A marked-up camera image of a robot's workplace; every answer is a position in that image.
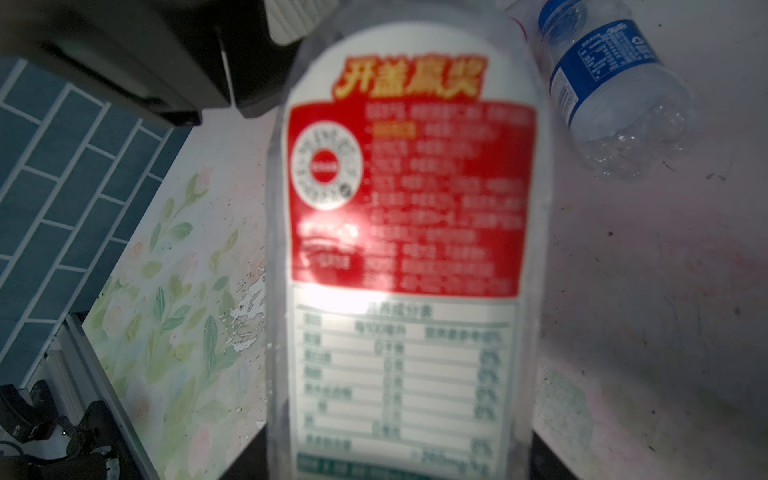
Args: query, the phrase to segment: blue label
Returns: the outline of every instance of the blue label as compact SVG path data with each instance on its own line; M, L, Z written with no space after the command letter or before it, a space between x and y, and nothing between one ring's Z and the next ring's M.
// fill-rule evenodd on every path
M645 63L659 63L637 24L619 20L585 35L558 62L549 93L571 126L576 110L603 83L622 71Z

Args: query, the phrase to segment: red label panel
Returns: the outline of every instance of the red label panel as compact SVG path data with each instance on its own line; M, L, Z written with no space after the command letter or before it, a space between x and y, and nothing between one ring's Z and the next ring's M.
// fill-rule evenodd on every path
M350 95L287 124L292 278L391 293L518 295L533 108Z

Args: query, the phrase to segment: table surface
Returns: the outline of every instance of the table surface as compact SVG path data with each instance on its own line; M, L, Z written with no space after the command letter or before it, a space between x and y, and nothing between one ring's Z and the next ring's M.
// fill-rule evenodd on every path
M765 478L768 5L627 3L699 95L700 141L606 183L556 126L534 426L584 479ZM274 118L205 112L84 325L166 480L218 478L266 419Z

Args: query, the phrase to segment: plastic bottle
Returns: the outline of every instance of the plastic bottle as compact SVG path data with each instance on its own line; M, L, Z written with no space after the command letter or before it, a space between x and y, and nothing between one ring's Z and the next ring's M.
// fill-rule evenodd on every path
M267 171L272 479L527 478L547 105L484 2L350 2L302 42Z
M631 180L681 148L690 90L661 64L624 3L549 0L538 22L551 96L589 164Z

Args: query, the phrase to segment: bottle label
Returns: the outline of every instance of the bottle label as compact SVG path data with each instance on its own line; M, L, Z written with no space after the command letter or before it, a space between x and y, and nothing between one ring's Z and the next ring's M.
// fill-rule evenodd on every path
M637 24L612 22L585 35L563 55L552 72L549 93L570 127L576 111L598 87L646 63L659 59Z
M535 90L427 22L313 62L283 126L294 478L500 478Z

